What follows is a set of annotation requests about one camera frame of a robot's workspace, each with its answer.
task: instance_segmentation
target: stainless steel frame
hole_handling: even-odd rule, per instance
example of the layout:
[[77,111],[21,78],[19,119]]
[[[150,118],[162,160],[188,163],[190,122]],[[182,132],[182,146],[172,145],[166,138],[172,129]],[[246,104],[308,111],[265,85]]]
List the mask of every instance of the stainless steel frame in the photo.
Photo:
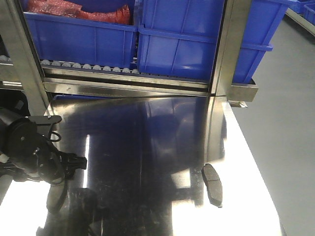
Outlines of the stainless steel frame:
[[221,28],[211,93],[226,96],[230,89],[252,0],[228,0]]
[[313,36],[315,36],[315,26],[311,22],[308,22],[301,15],[297,14],[290,8],[288,8],[288,10],[286,11],[286,15],[294,20],[296,23],[298,23],[300,26],[302,26],[304,29],[306,29],[308,32],[310,32]]
[[49,104],[39,64],[23,11],[18,0],[0,1],[0,33],[9,51],[32,114],[42,115]]
[[165,77],[153,75],[93,72],[53,66],[41,67],[19,1],[4,0],[0,2],[0,33],[13,64],[0,64],[2,77],[0,81],[22,83],[30,101],[32,114],[42,114],[45,111],[48,105],[46,92],[115,97],[227,96],[231,88],[250,5],[251,0],[226,0],[215,69],[211,83],[206,84],[198,81],[190,82],[184,78],[165,79]]

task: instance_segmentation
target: red plastic bag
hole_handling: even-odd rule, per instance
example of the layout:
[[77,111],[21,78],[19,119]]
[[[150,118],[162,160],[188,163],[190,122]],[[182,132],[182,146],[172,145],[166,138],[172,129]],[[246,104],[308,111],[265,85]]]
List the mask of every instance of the red plastic bag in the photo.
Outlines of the red plastic bag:
[[128,5],[124,5],[123,7],[119,8],[115,12],[85,12],[79,11],[76,15],[77,18],[80,19],[87,19],[92,21],[102,21],[102,22],[109,22],[109,23],[119,23],[128,25],[130,23],[130,10]]
[[124,5],[115,12],[85,12],[82,6],[64,0],[29,0],[28,11],[57,16],[76,17],[80,19],[102,21],[118,24],[130,24],[130,10]]

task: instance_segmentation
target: blue plastic bin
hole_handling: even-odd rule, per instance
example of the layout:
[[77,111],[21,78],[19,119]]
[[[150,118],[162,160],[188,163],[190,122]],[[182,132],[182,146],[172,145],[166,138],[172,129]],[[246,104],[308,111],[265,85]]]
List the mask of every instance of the blue plastic bin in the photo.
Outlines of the blue plastic bin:
[[[144,0],[147,29],[217,37],[222,0]],[[296,0],[253,0],[244,42],[268,45],[289,5]]]
[[[216,52],[216,38],[187,35],[139,27],[140,72],[208,81]],[[272,46],[243,43],[234,77],[248,83],[264,53]]]
[[248,84],[265,55],[265,52],[272,50],[273,46],[270,44],[265,46],[243,43],[238,56],[233,82]]
[[224,0],[144,0],[145,28],[217,37]]
[[291,5],[289,8],[291,8],[293,11],[295,11],[298,14],[304,13],[304,6],[306,4],[313,4],[315,3],[315,0],[297,0],[296,4]]
[[[26,7],[27,2],[23,0],[22,6]],[[72,2],[91,11],[104,5],[101,0]],[[128,26],[30,12],[24,12],[24,16],[40,59],[118,67],[129,67],[133,60],[137,24]]]
[[304,18],[315,25],[315,4],[305,5]]
[[139,27],[140,72],[209,80],[216,38]]
[[268,45],[286,10],[296,0],[253,0],[243,42]]

